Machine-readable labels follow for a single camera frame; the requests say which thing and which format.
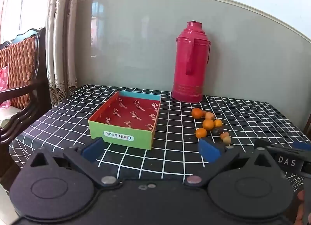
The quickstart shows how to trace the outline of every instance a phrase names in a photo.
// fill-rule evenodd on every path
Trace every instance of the beige curtain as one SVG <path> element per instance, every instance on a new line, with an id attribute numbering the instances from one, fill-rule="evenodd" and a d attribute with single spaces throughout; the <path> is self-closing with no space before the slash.
<path id="1" fill-rule="evenodd" d="M 74 35 L 77 0 L 49 0 L 46 22 L 46 63 L 52 105 L 77 88 Z"/>

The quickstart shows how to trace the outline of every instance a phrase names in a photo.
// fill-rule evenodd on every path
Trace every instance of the tablecloth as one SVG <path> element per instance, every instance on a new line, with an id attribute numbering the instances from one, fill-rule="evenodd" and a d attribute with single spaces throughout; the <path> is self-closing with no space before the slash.
<path id="1" fill-rule="evenodd" d="M 195 174 L 207 162 L 198 153 L 194 133 L 202 121 L 191 117 L 195 107 L 213 112 L 230 133 L 232 145 L 244 152 L 253 151 L 257 138 L 291 147 L 294 141 L 308 138 L 271 104 L 235 98 L 203 96 L 200 103 L 189 104 L 175 100 L 171 92 L 101 85 L 85 85 L 62 103 L 52 108 L 20 134 L 9 146 L 19 167 L 39 147 L 61 151 L 73 145 L 84 145 L 91 138 L 89 117 L 115 92 L 126 90 L 161 95 L 161 108 L 152 150 L 141 150 L 105 143 L 105 150 L 96 165 L 118 178 L 177 178 L 184 180 Z M 301 177 L 287 174 L 294 189 L 302 184 Z"/>

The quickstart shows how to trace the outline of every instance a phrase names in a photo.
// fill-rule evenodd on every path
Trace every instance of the pile of fruit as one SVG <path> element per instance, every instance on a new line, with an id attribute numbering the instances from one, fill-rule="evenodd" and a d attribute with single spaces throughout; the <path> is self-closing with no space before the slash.
<path id="1" fill-rule="evenodd" d="M 195 119 L 201 119 L 202 117 L 205 120 L 202 123 L 202 128 L 199 128 L 195 131 L 195 136 L 197 138 L 202 138 L 207 135 L 207 131 L 210 131 L 214 136 L 220 136 L 222 141 L 225 144 L 231 143 L 231 137 L 228 132 L 224 132 L 224 127 L 220 119 L 215 119 L 215 115 L 211 112 L 203 111 L 200 108 L 194 108 L 191 112 L 191 115 Z"/>

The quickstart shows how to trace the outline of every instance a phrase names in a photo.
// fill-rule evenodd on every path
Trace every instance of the chair armrest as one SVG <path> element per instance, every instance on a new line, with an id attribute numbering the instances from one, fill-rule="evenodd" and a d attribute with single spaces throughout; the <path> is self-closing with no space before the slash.
<path id="1" fill-rule="evenodd" d="M 17 98 L 23 95 L 26 95 L 33 90 L 36 90 L 39 88 L 41 85 L 45 84 L 46 80 L 33 80 L 30 81 L 29 84 L 21 87 L 16 87 L 16 88 L 11 88 L 11 89 L 6 89 L 4 91 L 0 91 L 0 105 L 9 99 Z"/>

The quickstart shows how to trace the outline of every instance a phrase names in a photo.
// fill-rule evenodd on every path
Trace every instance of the open box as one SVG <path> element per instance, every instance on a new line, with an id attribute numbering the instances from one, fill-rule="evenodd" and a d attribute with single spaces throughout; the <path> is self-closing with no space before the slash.
<path id="1" fill-rule="evenodd" d="M 118 91 L 89 119 L 91 137 L 151 150 L 161 96 Z"/>

